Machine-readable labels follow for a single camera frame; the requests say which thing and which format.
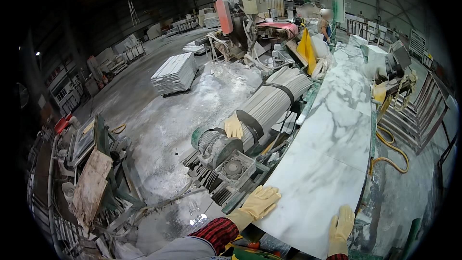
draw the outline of yellow hose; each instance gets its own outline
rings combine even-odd
[[[119,125],[117,128],[115,128],[114,130],[111,130],[111,132],[113,132],[114,134],[120,134],[121,132],[123,132],[123,130],[125,130],[125,127],[127,126],[127,124],[122,124],[122,125]]]
[[[391,145],[392,143],[395,142],[395,137],[393,137],[393,134],[390,133],[390,131],[388,131],[388,130],[382,128],[381,126],[377,126],[377,127],[378,127],[379,129],[383,130],[384,132],[386,132],[387,134],[390,135],[391,141],[389,142],[389,141],[385,140],[384,137],[383,137],[381,134],[379,134],[378,131],[376,131],[377,137],[378,137],[385,145],[387,145],[388,147],[394,149],[395,151],[400,152],[400,153],[403,155],[404,159],[406,160],[406,169],[405,169],[405,170],[401,169],[401,168],[398,167],[392,160],[390,160],[390,159],[388,159],[388,158],[380,157],[380,158],[377,158],[377,159],[373,159],[373,160],[371,161],[371,168],[369,169],[369,175],[372,176],[372,169],[373,169],[373,167],[374,167],[374,164],[375,164],[376,162],[378,162],[378,161],[386,161],[386,162],[389,162],[393,167],[395,167],[395,169],[398,170],[398,172],[403,173],[403,174],[407,173],[407,171],[409,170],[409,160],[407,159],[406,154],[405,154],[402,150],[400,150],[399,148],[394,147],[394,146]]]

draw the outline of bundle of stone strips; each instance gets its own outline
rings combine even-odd
[[[151,77],[154,88],[161,95],[188,90],[197,72],[192,52],[171,56]]]
[[[299,69],[282,67],[279,71],[273,73],[266,83],[279,84],[288,88],[297,100],[303,92],[313,84],[311,78]],[[271,127],[286,114],[291,105],[291,100],[285,91],[273,86],[261,86],[239,109],[245,111],[258,121],[262,126],[263,132],[268,132]],[[218,127],[224,129],[224,121]],[[241,138],[244,143],[244,151],[254,145],[252,133],[246,125],[242,124],[244,135]],[[183,165],[188,166],[196,160],[194,155],[197,151],[186,155],[183,159]]]

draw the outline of black strap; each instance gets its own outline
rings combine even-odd
[[[220,134],[226,135],[226,131],[223,130],[222,128],[218,128],[218,127],[217,127],[217,128],[210,129],[210,130],[214,130],[214,131],[219,132]]]
[[[289,96],[289,99],[290,99],[290,105],[293,105],[294,101],[295,101],[295,98],[293,97],[293,94],[292,92],[290,91],[290,89],[286,88],[285,86],[283,85],[280,85],[280,84],[274,84],[274,83],[263,83],[262,86],[269,86],[269,87],[273,87],[273,88],[277,88],[277,89],[280,89],[282,91],[284,91],[288,96]]]
[[[236,110],[236,115],[237,118],[250,130],[254,137],[254,143],[256,143],[263,136],[263,128],[260,123],[243,110]]]

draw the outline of red object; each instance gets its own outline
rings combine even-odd
[[[345,254],[334,254],[332,256],[327,257],[326,260],[348,260],[348,256]]]
[[[260,248],[260,242],[257,243],[249,243],[247,247],[252,248],[252,249],[259,249]]]
[[[61,118],[59,122],[55,125],[55,132],[57,134],[61,134],[62,130],[64,130],[69,125],[69,122],[65,118]]]
[[[55,125],[55,132],[61,134],[62,130],[67,128],[69,125],[69,120],[72,118],[72,114],[69,113],[67,116],[62,117],[59,122]]]
[[[239,230],[231,220],[228,218],[216,218],[205,227],[188,236],[199,237],[209,241],[217,255],[220,255],[220,253],[225,251],[225,246],[233,241],[238,234]]]
[[[234,30],[234,26],[232,24],[228,3],[224,0],[217,0],[216,5],[221,29],[223,30],[223,33],[230,34]]]
[[[298,33],[298,27],[293,23],[260,22],[257,25],[259,25],[259,26],[272,26],[272,27],[287,29],[289,32],[292,33],[292,36],[295,36]]]

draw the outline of metal rack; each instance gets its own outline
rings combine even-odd
[[[409,55],[414,56],[420,62],[424,59],[425,52],[425,38],[424,36],[415,31],[411,30],[411,40],[409,41]]]

